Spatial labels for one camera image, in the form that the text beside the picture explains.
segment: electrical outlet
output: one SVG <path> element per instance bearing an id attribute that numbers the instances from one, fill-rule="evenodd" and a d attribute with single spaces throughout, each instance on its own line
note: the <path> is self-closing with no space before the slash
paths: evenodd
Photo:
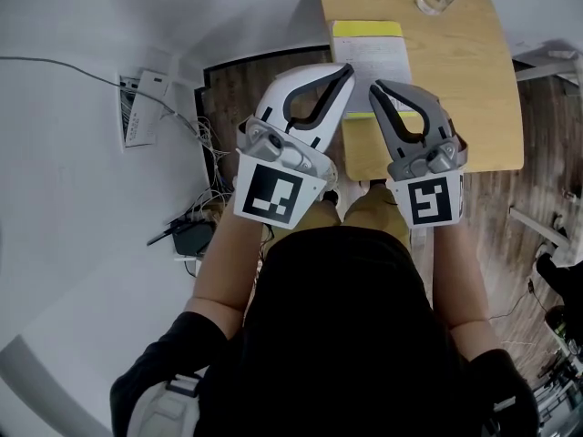
<path id="1" fill-rule="evenodd" d="M 166 93 L 168 79 L 165 75 L 143 71 L 139 78 L 121 76 L 119 84 L 161 100 Z M 163 106 L 152 98 L 124 89 L 119 90 L 121 135 L 124 148 L 156 143 L 155 127 L 160 120 L 162 109 Z"/>

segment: wooden floor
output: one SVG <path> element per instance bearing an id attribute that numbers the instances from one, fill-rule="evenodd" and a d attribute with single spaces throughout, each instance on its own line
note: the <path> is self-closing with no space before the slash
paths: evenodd
<path id="1" fill-rule="evenodd" d="M 275 76 L 295 66 L 330 61 L 328 50 L 268 56 L 208 72 L 209 90 L 203 95 L 205 115 L 210 119 L 223 150 L 234 151 L 235 127 L 254 112 L 263 92 Z M 578 204 L 561 197 L 561 190 L 580 189 L 583 173 L 583 128 L 578 97 L 566 97 L 563 81 L 549 77 L 520 83 L 525 135 L 525 166 L 519 171 L 466 175 L 465 217 L 476 235 L 478 258 L 484 273 L 493 316 L 508 313 L 527 292 L 532 277 L 536 294 L 546 308 L 560 298 L 537 275 L 532 264 L 542 238 L 508 217 L 508 208 L 551 224 L 556 213 L 566 218 L 566 229 L 576 222 Z M 307 96 L 296 105 L 305 110 L 317 96 Z M 340 129 L 328 155 L 340 170 L 340 214 L 362 194 L 357 183 L 343 173 L 343 143 Z M 230 180 L 237 172 L 238 157 L 222 160 L 221 171 Z M 431 231 L 412 236 L 413 257 L 428 297 L 431 299 L 433 238 Z M 507 317 L 492 320 L 504 347 L 520 372 L 533 385 L 537 373 L 557 348 L 543 323 L 544 311 L 532 295 L 526 295 Z"/>

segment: light wood tabletop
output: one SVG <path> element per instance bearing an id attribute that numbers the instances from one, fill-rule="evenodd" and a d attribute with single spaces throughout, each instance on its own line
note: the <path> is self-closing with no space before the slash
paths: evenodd
<path id="1" fill-rule="evenodd" d="M 322 0 L 327 22 L 397 21 L 403 29 L 413 83 L 440 97 L 469 146 L 466 171 L 522 168 L 522 117 L 517 81 L 490 0 L 455 0 L 439 16 L 414 0 Z M 407 119 L 420 132 L 420 117 Z M 350 179 L 387 178 L 391 161 L 375 119 L 343 121 Z"/>

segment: person's arm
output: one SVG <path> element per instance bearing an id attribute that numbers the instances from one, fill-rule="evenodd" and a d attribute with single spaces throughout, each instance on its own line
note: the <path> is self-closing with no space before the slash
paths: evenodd
<path id="1" fill-rule="evenodd" d="M 243 322 L 257 273 L 263 227 L 234 215 L 234 201 L 233 197 L 220 218 L 185 308 L 212 320 L 228 339 Z"/>
<path id="2" fill-rule="evenodd" d="M 200 314 L 182 312 L 158 341 L 150 344 L 111 387 L 111 427 L 116 437 L 128 433 L 139 397 L 151 386 L 176 374 L 192 376 L 212 364 L 227 346 L 217 325 Z"/>
<path id="3" fill-rule="evenodd" d="M 434 309 L 469 361 L 500 348 L 488 321 L 488 300 L 465 223 L 434 229 Z"/>

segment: sleeve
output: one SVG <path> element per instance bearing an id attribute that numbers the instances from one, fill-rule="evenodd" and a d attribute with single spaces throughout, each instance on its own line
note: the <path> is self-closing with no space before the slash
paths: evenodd
<path id="1" fill-rule="evenodd" d="M 152 385 L 175 374 L 191 374 L 209 364 L 227 344 L 214 322 L 195 312 L 183 312 L 158 341 L 149 345 L 129 371 L 111 387 L 109 401 L 113 433 L 124 436 L 139 397 Z"/>
<path id="2" fill-rule="evenodd" d="M 537 401 L 507 351 L 491 350 L 481 354 L 469 363 L 469 373 L 482 423 L 493 418 L 500 426 L 501 437 L 538 435 Z M 494 412 L 495 405 L 513 397 L 516 397 L 514 404 Z"/>

